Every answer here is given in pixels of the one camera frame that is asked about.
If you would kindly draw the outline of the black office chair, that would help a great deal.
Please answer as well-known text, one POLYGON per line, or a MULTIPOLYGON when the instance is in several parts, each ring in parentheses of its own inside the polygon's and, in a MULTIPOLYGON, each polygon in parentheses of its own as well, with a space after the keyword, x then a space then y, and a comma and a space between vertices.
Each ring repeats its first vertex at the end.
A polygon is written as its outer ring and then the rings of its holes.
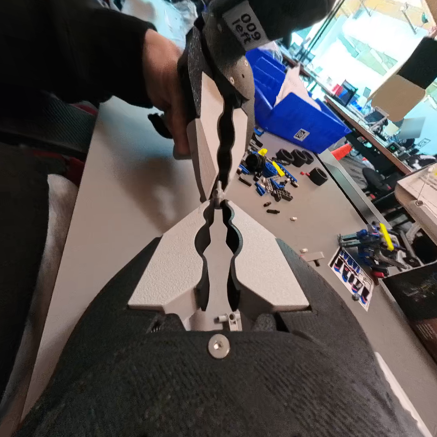
POLYGON ((372 200, 382 198, 392 193, 395 189, 396 181, 388 180, 371 168, 363 168, 362 175, 365 180, 365 187, 362 188, 362 191, 370 196, 372 200))

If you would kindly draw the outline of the lego sticker sheet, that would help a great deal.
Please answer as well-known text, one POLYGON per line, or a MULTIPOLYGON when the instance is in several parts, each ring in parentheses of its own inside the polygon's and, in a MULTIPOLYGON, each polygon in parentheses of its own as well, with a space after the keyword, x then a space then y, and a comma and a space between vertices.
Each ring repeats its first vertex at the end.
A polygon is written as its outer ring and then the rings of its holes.
POLYGON ((374 281, 345 249, 337 248, 329 262, 330 269, 366 312, 373 296, 374 281))

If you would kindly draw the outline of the dark lego box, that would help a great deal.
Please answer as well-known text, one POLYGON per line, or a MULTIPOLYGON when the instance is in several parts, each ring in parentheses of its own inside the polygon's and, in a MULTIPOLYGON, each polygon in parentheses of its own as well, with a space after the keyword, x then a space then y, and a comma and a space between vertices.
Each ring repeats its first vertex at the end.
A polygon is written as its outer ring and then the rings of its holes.
POLYGON ((429 355, 437 361, 437 264, 382 280, 429 355))

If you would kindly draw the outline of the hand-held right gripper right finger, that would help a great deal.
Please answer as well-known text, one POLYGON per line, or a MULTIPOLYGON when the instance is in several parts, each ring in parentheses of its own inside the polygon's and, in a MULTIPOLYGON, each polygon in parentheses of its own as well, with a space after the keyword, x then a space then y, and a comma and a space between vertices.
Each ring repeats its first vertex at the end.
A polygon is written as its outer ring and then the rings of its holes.
POLYGON ((272 232, 232 201, 222 202, 226 243, 232 251, 227 297, 249 319, 309 309, 289 262, 272 232))

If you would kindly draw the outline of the pile of loose lego pieces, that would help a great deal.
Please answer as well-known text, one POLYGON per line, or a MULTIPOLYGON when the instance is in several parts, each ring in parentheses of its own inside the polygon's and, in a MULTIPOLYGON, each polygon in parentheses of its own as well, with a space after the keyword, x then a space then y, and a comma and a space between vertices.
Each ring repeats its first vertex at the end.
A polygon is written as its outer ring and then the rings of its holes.
POLYGON ((249 172, 244 165, 245 157, 237 168, 238 179, 247 186, 254 184, 255 190, 260 196, 270 194, 276 202, 281 200, 290 202, 293 200, 293 195, 288 189, 290 187, 298 188, 298 180, 287 169, 291 165, 283 165, 281 161, 276 160, 277 151, 273 157, 269 158, 267 156, 268 149, 264 147, 260 140, 263 134, 263 131, 254 128, 246 154, 247 156, 251 152, 257 152, 265 156, 267 162, 263 171, 258 173, 249 172))

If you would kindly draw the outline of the person's left forearm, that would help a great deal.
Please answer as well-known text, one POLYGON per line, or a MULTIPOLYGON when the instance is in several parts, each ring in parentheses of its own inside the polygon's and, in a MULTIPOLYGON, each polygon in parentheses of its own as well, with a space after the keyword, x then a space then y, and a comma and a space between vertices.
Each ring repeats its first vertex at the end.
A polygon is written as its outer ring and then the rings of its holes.
POLYGON ((156 28, 99 1, 1 1, 1 88, 43 90, 68 103, 116 96, 150 108, 147 30, 156 28))

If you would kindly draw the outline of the blue plastic bin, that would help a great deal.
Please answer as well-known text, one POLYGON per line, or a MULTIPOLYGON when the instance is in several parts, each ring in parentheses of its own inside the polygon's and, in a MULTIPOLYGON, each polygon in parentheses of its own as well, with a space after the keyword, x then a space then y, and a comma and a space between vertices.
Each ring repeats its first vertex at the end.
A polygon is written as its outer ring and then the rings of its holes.
POLYGON ((285 65, 270 52, 255 48, 246 52, 255 85, 255 119, 264 124, 269 118, 285 79, 285 65))
POLYGON ((351 133, 351 129, 320 101, 289 93, 271 110, 265 130, 320 154, 351 133))

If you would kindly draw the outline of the orange cone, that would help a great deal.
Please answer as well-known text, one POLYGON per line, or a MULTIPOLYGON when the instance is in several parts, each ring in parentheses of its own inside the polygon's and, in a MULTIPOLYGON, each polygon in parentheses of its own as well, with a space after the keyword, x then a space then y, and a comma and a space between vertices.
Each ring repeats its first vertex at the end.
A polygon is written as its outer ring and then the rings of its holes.
POLYGON ((343 158, 345 158, 352 151, 352 149, 353 149, 352 145, 350 143, 346 143, 336 148, 335 150, 332 150, 331 154, 337 161, 340 161, 343 158))

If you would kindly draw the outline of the blue lego model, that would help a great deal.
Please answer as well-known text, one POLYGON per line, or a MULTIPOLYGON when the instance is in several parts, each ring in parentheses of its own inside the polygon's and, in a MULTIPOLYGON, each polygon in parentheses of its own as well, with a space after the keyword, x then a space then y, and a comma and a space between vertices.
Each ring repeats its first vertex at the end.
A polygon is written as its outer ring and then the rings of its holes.
POLYGON ((357 251, 359 262, 365 265, 376 279, 385 279, 394 273, 390 268, 403 273, 410 268, 404 260, 406 254, 400 237, 388 231, 383 223, 367 225, 351 234, 339 234, 337 242, 342 250, 357 251))

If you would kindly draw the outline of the white box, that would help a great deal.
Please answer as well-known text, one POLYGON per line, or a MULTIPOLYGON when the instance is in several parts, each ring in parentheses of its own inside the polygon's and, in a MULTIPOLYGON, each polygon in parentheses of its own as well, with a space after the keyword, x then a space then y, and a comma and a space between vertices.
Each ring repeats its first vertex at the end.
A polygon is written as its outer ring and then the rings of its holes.
POLYGON ((437 242, 437 166, 436 163, 411 173, 396 182, 395 197, 429 237, 437 242))

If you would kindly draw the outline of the black lego wheel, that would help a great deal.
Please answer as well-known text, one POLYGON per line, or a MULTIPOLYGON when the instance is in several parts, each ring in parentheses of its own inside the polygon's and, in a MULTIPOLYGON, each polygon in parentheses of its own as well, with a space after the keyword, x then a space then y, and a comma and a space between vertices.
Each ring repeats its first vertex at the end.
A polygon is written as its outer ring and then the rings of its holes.
POLYGON ((245 160, 244 165, 251 173, 258 173, 262 172, 265 165, 266 165, 266 158, 265 156, 257 153, 257 152, 251 152, 249 153, 245 160))

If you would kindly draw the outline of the person's left hand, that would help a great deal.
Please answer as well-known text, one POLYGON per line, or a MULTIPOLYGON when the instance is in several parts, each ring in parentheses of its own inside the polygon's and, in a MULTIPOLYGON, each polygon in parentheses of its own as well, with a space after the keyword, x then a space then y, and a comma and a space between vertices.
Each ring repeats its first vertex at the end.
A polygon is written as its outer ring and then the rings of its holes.
POLYGON ((147 95, 154 107, 165 114, 177 155, 188 156, 187 112, 178 76, 182 49, 173 41, 148 29, 144 36, 142 66, 147 95))

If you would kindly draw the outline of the person's dark clothing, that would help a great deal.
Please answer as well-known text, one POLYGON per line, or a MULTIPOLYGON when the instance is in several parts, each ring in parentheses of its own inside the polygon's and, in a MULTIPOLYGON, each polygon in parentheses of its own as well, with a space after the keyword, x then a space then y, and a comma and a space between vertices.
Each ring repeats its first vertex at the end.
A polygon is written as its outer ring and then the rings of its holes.
POLYGON ((4 395, 36 287, 48 229, 47 173, 35 156, 0 148, 0 395, 4 395))

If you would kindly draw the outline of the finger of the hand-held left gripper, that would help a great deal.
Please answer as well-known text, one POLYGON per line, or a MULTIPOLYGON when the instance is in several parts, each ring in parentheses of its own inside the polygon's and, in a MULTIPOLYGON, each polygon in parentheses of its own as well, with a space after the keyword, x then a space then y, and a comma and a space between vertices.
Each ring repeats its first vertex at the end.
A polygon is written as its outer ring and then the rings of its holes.
POLYGON ((220 182, 227 192, 246 153, 249 118, 242 108, 225 104, 220 118, 220 182))
POLYGON ((219 180, 219 121, 224 112, 224 100, 213 79, 201 75, 200 115, 187 126, 191 160, 201 201, 212 200, 219 180))

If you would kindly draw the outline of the long wooden desk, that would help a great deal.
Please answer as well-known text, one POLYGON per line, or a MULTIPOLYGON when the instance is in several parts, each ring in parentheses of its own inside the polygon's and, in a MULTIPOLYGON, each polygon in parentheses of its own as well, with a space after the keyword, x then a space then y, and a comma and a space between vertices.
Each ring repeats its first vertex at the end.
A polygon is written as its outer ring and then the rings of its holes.
POLYGON ((387 143, 376 136, 367 125, 362 123, 361 119, 354 112, 337 103, 328 95, 325 95, 324 102, 352 130, 353 136, 357 138, 363 137, 367 143, 371 144, 369 148, 365 146, 362 146, 362 148, 365 149, 364 157, 372 162, 372 164, 380 165, 388 170, 396 167, 396 171, 403 175, 409 175, 417 171, 417 169, 408 166, 391 153, 387 148, 387 143))

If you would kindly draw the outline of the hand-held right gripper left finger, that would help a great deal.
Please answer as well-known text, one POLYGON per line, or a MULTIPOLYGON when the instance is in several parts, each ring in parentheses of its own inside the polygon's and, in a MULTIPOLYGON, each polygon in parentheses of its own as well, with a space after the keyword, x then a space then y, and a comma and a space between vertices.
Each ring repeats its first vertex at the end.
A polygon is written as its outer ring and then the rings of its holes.
POLYGON ((128 301, 133 310, 177 315, 188 330, 213 330, 206 314, 211 280, 205 250, 211 243, 212 201, 165 232, 128 301))

